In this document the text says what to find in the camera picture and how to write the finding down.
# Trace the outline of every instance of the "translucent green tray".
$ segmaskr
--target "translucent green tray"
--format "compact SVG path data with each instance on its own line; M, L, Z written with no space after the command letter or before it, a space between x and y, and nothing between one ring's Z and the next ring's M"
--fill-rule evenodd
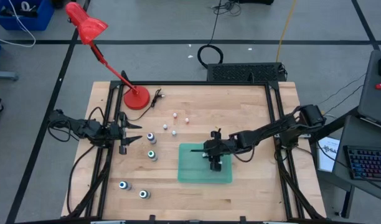
M192 149L203 149L203 144L179 145L178 181L194 184L228 184L232 182L231 155L221 157L221 172L210 170L208 158L202 157L202 152L191 152Z

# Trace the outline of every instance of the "small cylinder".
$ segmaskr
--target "small cylinder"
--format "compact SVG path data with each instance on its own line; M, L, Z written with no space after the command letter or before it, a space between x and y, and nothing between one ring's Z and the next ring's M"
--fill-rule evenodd
M120 183L119 183L119 187L121 188L121 189L123 189L123 190L131 190L131 184L130 183L128 183L127 181L121 181Z
M149 157L153 162L155 162L155 161L158 159L158 155L156 155L156 153L154 153L154 151L149 151L149 152L148 152L148 157Z
M141 190L139 192L139 196L143 199L149 199L151 197L151 193L148 192L147 190Z
M151 144L155 144L157 141L156 138L154 137L154 134L152 134L152 133L149 133L146 137L151 142Z

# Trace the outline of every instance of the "black grille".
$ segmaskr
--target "black grille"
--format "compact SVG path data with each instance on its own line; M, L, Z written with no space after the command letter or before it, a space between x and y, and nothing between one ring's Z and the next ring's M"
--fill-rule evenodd
M282 81L279 77L280 63L225 63L209 64L208 81L250 81L250 74L255 82Z

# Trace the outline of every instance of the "desk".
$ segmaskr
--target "desk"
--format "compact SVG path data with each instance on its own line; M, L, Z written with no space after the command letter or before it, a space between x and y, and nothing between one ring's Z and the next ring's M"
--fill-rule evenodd
M310 144L315 144L316 141L344 127L336 158L344 164L347 164L347 162L342 151L343 146L381 146L381 128L358 119L365 118L373 123L381 124L381 90L375 89L376 84L381 83L378 66L380 59L381 51L372 51L359 105L332 123L325 125L325 127L313 134L314 138L310 139ZM355 187L381 199L380 189L366 181L352 180L349 171L337 163L334 164L332 173L318 171L318 176L320 179L324 179L347 192L340 213L344 218L349 217Z
M96 106L104 108L109 82L93 84L85 117ZM128 147L125 156L118 154L115 144L106 193L104 220L147 220L155 215L157 220L239 220L246 216L253 220L285 220L278 167L274 160L273 139L262 141L255 150L254 159L242 163L232 158L233 182L231 184L181 184L177 181L178 146L182 142L204 142L210 139L210 132L222 128L222 136L244 129L256 129L268 124L270 117L263 86L146 86L151 94L162 88L165 94L143 118L132 121L143 129L128 129L128 136L142 135L143 138ZM280 83L280 93L285 113L299 105L294 83ZM142 112L129 110L124 104L121 110L128 117L137 118ZM157 143L151 145L146 134L153 132ZM300 147L309 150L308 141L300 140ZM81 140L76 159L90 144ZM158 161L147 158L153 149ZM91 181L96 150L84 157L73 173L71 207L85 195ZM326 216L321 191L311 155L293 150L299 188L312 206ZM130 191L121 190L119 182L126 180L133 185ZM139 191L151 192L148 200L139 197ZM95 194L94 208L100 193ZM296 216L294 197L289 189L293 216ZM66 215L63 206L62 215Z

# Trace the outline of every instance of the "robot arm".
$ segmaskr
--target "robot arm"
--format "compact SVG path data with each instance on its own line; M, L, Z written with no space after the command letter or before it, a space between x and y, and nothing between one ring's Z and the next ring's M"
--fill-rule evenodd
M114 140L120 140L120 154L126 154L126 146L142 136L127 138L125 128L142 128L130 124L124 112L120 112L121 126L117 123L108 123L106 126L100 124L95 119L73 119L64 115L62 110L54 110L49 115L49 128L71 130L80 139L87 138L92 145L97 147L107 147Z
M302 134L311 133L323 127L325 118L322 116L318 106L306 105L298 106L290 114L267 124L254 131L240 131L229 135L229 139L221 140L219 131L212 131L212 140L204 143L204 149L192 150L193 152L204 152L204 157L210 161L210 169L221 171L220 156L227 154L243 154L250 152L260 141L280 135L280 141L284 147L295 147L298 144L298 137Z

